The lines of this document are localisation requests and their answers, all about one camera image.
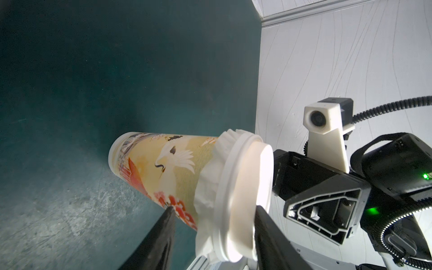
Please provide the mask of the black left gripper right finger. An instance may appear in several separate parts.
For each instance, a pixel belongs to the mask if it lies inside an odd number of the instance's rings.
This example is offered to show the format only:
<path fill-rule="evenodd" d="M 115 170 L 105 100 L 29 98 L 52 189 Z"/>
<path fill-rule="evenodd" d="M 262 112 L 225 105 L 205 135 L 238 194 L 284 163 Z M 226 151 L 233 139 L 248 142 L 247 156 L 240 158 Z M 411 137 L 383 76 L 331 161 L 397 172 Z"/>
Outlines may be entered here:
<path fill-rule="evenodd" d="M 260 270 L 310 270 L 266 210 L 258 205 L 254 218 L 255 248 Z"/>

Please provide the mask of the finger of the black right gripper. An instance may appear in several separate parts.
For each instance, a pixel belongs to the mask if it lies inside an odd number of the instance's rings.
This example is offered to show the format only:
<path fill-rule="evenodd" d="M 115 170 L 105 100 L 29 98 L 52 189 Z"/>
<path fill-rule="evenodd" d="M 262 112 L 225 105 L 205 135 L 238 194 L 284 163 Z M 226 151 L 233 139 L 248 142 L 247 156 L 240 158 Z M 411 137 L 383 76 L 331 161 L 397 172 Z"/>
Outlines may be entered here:
<path fill-rule="evenodd" d="M 360 225 L 371 185 L 350 174 L 336 174 L 285 201 L 285 218 L 341 245 Z"/>

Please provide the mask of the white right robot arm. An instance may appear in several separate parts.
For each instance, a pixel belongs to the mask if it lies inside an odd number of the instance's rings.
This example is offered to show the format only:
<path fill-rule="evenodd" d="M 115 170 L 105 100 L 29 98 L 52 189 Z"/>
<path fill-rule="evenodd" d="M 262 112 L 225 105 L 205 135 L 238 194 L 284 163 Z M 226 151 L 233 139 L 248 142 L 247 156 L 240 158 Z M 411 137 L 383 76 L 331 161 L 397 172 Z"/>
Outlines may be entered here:
<path fill-rule="evenodd" d="M 265 213 L 270 192 L 286 202 L 288 219 L 306 226 L 325 240 L 340 244 L 359 225 L 371 237 L 384 261 L 393 257 L 404 267 L 429 270 L 421 260 L 425 245 L 413 214 L 432 206 L 431 198 L 397 201 L 354 174 L 317 168 L 280 168 L 268 173 L 201 172 L 194 207 L 199 216 L 196 254 L 212 264 L 236 263 L 243 258 L 261 269 L 374 270 L 374 264 L 355 265 L 292 243 Z"/>

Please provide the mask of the printed milk tea cup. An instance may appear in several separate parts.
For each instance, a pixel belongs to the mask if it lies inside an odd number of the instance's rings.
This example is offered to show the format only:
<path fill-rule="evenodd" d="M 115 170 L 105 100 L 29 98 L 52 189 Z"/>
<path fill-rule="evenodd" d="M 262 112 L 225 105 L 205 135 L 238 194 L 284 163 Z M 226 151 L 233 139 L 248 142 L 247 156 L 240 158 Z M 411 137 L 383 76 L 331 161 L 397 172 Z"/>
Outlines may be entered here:
<path fill-rule="evenodd" d="M 195 191 L 217 140 L 208 136 L 128 132 L 111 145 L 109 168 L 157 205 L 173 207 L 177 217 L 196 230 Z"/>

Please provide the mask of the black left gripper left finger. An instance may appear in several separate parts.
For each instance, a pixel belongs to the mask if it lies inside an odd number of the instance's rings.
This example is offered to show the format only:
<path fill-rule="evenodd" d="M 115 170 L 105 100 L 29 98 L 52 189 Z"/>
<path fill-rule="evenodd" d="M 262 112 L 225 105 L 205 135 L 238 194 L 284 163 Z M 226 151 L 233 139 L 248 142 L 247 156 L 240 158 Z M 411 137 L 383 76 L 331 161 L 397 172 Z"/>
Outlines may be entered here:
<path fill-rule="evenodd" d="M 119 268 L 168 270 L 171 265 L 175 225 L 175 210 L 173 207 L 167 207 L 137 249 Z"/>

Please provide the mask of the white plastic cup lid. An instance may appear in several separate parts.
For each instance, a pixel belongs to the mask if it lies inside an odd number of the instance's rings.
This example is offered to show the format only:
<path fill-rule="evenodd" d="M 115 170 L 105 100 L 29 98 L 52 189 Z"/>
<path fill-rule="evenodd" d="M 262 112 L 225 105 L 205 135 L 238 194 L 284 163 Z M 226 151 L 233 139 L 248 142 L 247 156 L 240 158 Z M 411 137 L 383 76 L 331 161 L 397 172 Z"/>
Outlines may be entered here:
<path fill-rule="evenodd" d="M 273 182 L 273 149 L 260 136 L 237 130 L 224 163 L 216 194 L 212 242 L 221 262 L 257 258 L 255 211 L 270 209 Z"/>

